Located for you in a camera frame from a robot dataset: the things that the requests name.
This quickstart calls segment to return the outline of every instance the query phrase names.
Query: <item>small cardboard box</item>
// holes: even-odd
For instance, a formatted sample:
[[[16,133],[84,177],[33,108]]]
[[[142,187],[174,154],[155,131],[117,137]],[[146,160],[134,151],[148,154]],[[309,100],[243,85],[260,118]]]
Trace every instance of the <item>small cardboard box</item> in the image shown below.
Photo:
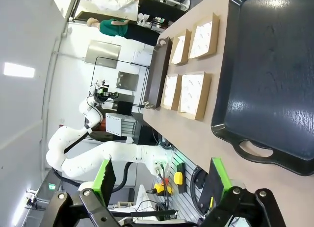
[[[178,110],[181,93],[182,75],[170,74],[166,76],[165,86],[161,98],[161,107]]]
[[[204,117],[211,74],[198,72],[182,76],[178,113],[192,120]]]
[[[176,35],[172,42],[169,65],[184,64],[188,61],[191,31],[188,29]]]
[[[217,52],[219,18],[214,13],[194,24],[188,59],[199,58]]]

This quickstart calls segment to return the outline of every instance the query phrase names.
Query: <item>metal grooved surface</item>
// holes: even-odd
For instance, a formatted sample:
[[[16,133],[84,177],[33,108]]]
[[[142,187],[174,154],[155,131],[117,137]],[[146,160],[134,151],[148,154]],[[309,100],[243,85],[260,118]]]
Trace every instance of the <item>metal grooved surface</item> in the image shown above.
[[[185,175],[186,175],[186,184],[187,184],[187,192],[179,194],[178,186],[173,181],[173,176],[175,172],[177,172],[177,165],[184,162],[185,163]],[[191,176],[196,168],[196,165],[191,162],[186,156],[184,156],[177,149],[174,150],[174,155],[172,157],[172,162],[170,165],[170,169],[168,171],[168,175],[166,177],[169,178],[169,184],[172,188],[173,194],[169,197],[169,208],[178,210],[178,219],[185,219],[187,221],[197,222],[197,220],[201,217],[194,208],[192,199],[191,199]],[[197,196],[197,200],[201,195],[201,189],[196,187],[195,194]],[[156,200],[158,202],[164,202],[164,197],[158,197],[156,195]]]

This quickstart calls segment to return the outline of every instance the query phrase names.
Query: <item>person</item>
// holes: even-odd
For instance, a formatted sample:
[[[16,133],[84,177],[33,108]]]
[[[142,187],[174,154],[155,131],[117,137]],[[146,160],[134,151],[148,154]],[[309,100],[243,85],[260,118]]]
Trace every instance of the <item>person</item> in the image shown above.
[[[137,12],[151,17],[164,18],[167,21],[175,22],[185,14],[173,6],[167,5],[157,0],[90,0],[100,10],[113,10]]]
[[[150,46],[155,46],[159,37],[159,33],[149,28],[131,24],[129,20],[118,21],[117,19],[110,19],[99,22],[97,19],[89,18],[87,26],[96,27],[101,33],[108,36],[120,36]]]

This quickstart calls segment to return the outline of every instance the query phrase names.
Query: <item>table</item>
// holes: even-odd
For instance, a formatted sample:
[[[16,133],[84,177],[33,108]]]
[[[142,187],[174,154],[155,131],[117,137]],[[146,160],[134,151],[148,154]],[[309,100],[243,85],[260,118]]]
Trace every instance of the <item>table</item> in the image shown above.
[[[228,1],[204,0],[160,35],[160,38],[174,37],[185,28],[191,30],[193,23],[211,12],[219,16],[217,54],[201,60],[190,60],[182,66],[169,66],[168,69],[169,74],[195,71],[212,74],[203,121],[190,120],[164,108],[145,109],[144,120],[204,170],[209,170],[211,157],[220,157],[229,177],[241,180],[250,192],[259,188],[270,189],[275,195],[287,226],[312,226],[314,176],[301,177],[276,165],[247,161],[237,155],[229,143],[215,137],[210,129],[224,51]],[[243,148],[257,155],[269,152],[248,143]]]

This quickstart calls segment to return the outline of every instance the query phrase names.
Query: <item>bolt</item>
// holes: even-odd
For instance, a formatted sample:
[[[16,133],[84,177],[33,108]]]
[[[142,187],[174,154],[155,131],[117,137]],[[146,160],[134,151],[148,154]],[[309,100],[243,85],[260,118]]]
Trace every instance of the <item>bolt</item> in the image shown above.
[[[265,197],[265,196],[266,196],[266,192],[265,192],[265,191],[260,191],[260,195],[261,195],[262,197]]]
[[[241,192],[241,190],[239,188],[235,188],[233,191],[234,194],[239,194],[240,192]]]

